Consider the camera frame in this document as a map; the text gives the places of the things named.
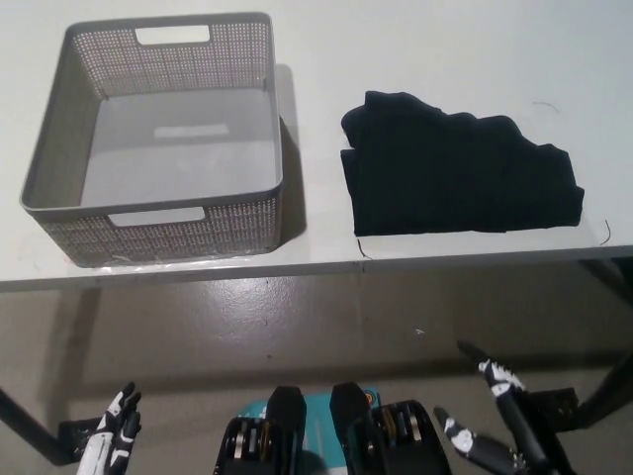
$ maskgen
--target plastic basket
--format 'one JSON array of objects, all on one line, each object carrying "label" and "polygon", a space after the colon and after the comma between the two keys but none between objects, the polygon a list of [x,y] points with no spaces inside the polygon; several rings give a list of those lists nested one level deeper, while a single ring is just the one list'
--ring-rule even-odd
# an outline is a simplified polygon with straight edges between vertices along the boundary
[{"label": "plastic basket", "polygon": [[77,24],[22,204],[83,267],[270,251],[279,127],[267,15]]}]

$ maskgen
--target folded black clothing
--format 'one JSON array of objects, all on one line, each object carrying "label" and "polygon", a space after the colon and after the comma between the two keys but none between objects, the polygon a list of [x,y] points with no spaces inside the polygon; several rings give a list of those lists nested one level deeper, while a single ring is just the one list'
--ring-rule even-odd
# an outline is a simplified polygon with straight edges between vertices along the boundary
[{"label": "folded black clothing", "polygon": [[367,92],[341,126],[357,236],[577,226],[585,190],[569,155],[505,116],[444,114],[406,93]]}]

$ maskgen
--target table surface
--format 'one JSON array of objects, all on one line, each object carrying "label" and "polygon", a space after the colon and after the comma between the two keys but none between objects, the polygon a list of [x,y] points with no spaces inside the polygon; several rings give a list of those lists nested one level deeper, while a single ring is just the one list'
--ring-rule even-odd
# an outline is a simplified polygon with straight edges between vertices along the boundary
[{"label": "table surface", "polygon": [[[3,7],[0,29],[5,61],[0,290],[633,253],[633,3],[607,3],[10,2]],[[19,204],[64,30],[98,19],[229,11],[263,11],[273,19],[280,113],[301,156],[292,177],[292,209],[285,218],[295,220],[296,232],[263,255],[76,267]],[[586,189],[581,224],[499,235],[357,239],[339,159],[346,147],[339,124],[345,112],[362,104],[367,90],[406,91],[447,113],[508,115],[530,140],[567,150],[577,181]]]}]

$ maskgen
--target perforated basket wall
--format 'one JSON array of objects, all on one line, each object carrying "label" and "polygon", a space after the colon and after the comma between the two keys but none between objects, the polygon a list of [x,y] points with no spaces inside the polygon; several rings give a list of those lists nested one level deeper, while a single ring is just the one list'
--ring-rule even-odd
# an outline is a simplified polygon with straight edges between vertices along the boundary
[{"label": "perforated basket wall", "polygon": [[231,256],[272,250],[279,244],[280,200],[205,209],[206,219],[117,228],[107,216],[41,223],[83,267]]},{"label": "perforated basket wall", "polygon": [[[142,46],[136,29],[206,24],[200,44]],[[266,252],[279,245],[281,186],[235,201],[210,198],[199,222],[116,227],[111,214],[158,211],[80,208],[99,104],[110,97],[216,88],[263,88],[277,114],[270,19],[207,15],[78,24],[66,33],[36,153],[23,191],[27,211],[84,267]],[[183,203],[182,208],[189,206]]]}]

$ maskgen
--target concrete floor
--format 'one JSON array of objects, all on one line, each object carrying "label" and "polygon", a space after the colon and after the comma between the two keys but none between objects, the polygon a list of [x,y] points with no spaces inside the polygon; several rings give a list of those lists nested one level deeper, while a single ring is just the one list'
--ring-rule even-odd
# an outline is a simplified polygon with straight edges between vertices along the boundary
[{"label": "concrete floor", "polygon": [[[530,389],[586,396],[633,341],[633,310],[575,264],[236,280],[0,295],[0,387],[49,428],[99,416],[135,380],[130,475],[211,473],[226,422],[277,384],[354,379],[383,401],[442,404],[509,441],[457,338]],[[633,407],[561,439],[583,474],[633,473]],[[481,473],[446,446],[454,473]],[[0,472],[51,468],[0,424]]]}]

